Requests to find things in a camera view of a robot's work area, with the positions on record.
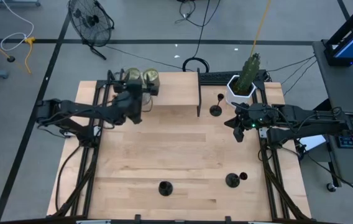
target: black fan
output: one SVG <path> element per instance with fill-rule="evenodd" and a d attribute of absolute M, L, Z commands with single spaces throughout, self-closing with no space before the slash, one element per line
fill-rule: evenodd
<path fill-rule="evenodd" d="M 94 47 L 105 46 L 114 29 L 114 21 L 97 0 L 69 0 L 68 13 L 78 35 L 91 49 L 92 53 L 104 60 L 106 57 Z"/>

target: white cable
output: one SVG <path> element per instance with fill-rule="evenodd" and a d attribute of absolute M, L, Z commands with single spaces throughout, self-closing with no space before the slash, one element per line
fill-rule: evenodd
<path fill-rule="evenodd" d="M 34 30 L 34 24 L 31 23 L 30 21 L 28 21 L 27 19 L 22 18 L 21 16 L 19 16 L 18 14 L 16 14 L 14 11 L 12 11 L 12 10 L 9 8 L 9 6 L 7 5 L 7 3 L 5 3 L 5 0 L 1 0 L 1 1 L 2 1 L 2 3 L 4 3 L 4 5 L 7 7 L 7 9 L 8 9 L 11 13 L 13 13 L 13 14 L 14 14 L 15 16 L 17 16 L 19 19 L 22 19 L 23 21 L 28 22 L 29 24 L 32 25 L 32 31 L 31 31 L 28 35 L 26 35 L 26 34 L 24 34 L 24 33 L 22 33 L 22 32 L 16 32 L 16 33 L 14 33 L 14 34 L 11 34 L 11 35 L 5 37 L 5 38 L 1 41 L 1 43 L 0 43 L 1 49 L 5 50 L 5 51 L 10 51 L 10 50 L 14 50 L 14 49 L 17 48 L 18 46 L 20 46 L 20 44 L 23 43 L 23 41 L 25 41 L 25 39 L 29 38 L 30 35 L 32 35 L 33 30 Z M 11 49 L 5 49 L 5 48 L 2 46 L 2 44 L 4 43 L 4 41 L 5 41 L 6 39 L 12 37 L 13 35 L 19 35 L 19 34 L 21 34 L 21 35 L 24 36 L 23 40 L 22 40 L 21 42 L 19 42 L 19 44 L 15 45 L 15 46 L 14 46 L 13 48 L 11 48 Z"/>

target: green plant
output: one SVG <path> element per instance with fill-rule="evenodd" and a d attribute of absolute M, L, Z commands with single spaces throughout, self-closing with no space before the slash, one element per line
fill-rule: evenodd
<path fill-rule="evenodd" d="M 257 76 L 259 71 L 260 57 L 258 53 L 253 54 L 249 57 L 243 66 L 243 71 L 237 79 L 237 81 L 232 84 L 232 90 L 236 95 L 248 95 L 249 89 L 252 81 Z"/>

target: wooden tabletop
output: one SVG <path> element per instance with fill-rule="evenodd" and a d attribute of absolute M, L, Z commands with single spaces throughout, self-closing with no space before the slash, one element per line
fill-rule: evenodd
<path fill-rule="evenodd" d="M 80 82 L 76 102 L 91 104 L 96 82 Z M 284 104 L 279 83 L 266 83 L 268 103 Z M 195 107 L 154 108 L 142 113 L 138 125 L 127 121 L 102 135 L 96 168 L 89 218 L 146 220 L 271 220 L 265 174 L 257 158 L 259 140 L 256 130 L 244 132 L 244 141 L 236 142 L 232 129 L 223 122 L 234 117 L 234 109 L 223 100 L 222 115 L 213 117 L 215 105 L 225 86 L 202 86 L 201 116 Z M 75 118 L 81 124 L 88 119 Z M 60 166 L 75 149 L 78 141 L 67 139 Z M 284 147 L 294 149 L 292 141 Z M 74 189 L 81 161 L 80 150 L 62 174 L 60 203 Z M 296 156 L 279 150 L 285 190 L 301 211 L 310 217 L 308 200 Z M 245 172 L 237 188 L 229 188 L 229 173 Z M 158 192 L 161 181 L 173 184 L 173 193 L 164 197 Z M 275 192 L 278 216 L 282 217 Z M 82 211 L 81 194 L 79 211 Z M 55 185 L 48 214 L 55 212 Z"/>

